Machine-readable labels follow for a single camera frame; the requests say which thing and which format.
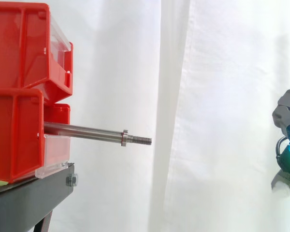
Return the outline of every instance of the white curtain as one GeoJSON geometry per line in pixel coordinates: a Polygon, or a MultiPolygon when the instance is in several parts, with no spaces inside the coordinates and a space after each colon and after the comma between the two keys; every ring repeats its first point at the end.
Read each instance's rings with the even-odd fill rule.
{"type": "Polygon", "coordinates": [[[290,0],[46,0],[74,44],[79,185],[50,231],[290,232],[272,122],[290,88],[290,0]]]}

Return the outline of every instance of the threaded rod end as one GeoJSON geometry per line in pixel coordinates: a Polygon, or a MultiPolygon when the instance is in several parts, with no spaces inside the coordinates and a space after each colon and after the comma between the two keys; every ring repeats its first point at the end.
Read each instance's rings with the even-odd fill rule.
{"type": "Polygon", "coordinates": [[[150,138],[138,137],[138,136],[134,136],[132,138],[133,144],[151,145],[151,142],[152,142],[152,139],[150,139],[150,138]]]}

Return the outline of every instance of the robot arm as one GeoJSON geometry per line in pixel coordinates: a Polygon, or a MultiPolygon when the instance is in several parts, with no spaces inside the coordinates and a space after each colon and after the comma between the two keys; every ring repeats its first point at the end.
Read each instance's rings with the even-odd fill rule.
{"type": "Polygon", "coordinates": [[[290,89],[279,99],[278,106],[273,112],[275,126],[290,140],[290,89]]]}

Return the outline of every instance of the red plastic bin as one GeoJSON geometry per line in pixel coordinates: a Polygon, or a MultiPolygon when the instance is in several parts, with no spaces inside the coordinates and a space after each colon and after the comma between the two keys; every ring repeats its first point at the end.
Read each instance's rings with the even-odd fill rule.
{"type": "Polygon", "coordinates": [[[0,88],[36,88],[58,102],[72,95],[72,59],[47,4],[0,2],[0,88]]]}
{"type": "Polygon", "coordinates": [[[70,107],[44,106],[37,89],[0,89],[0,180],[13,183],[44,165],[44,121],[70,123],[70,107]]]}

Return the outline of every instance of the metal rod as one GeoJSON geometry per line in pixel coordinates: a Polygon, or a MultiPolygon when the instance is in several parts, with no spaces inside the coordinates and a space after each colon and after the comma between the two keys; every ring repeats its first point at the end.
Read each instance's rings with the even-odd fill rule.
{"type": "Polygon", "coordinates": [[[127,143],[151,145],[152,139],[128,135],[128,131],[123,132],[112,130],[101,130],[88,127],[79,127],[68,124],[44,122],[44,132],[46,134],[63,135],[84,139],[93,139],[118,143],[126,146],[127,143]]]}

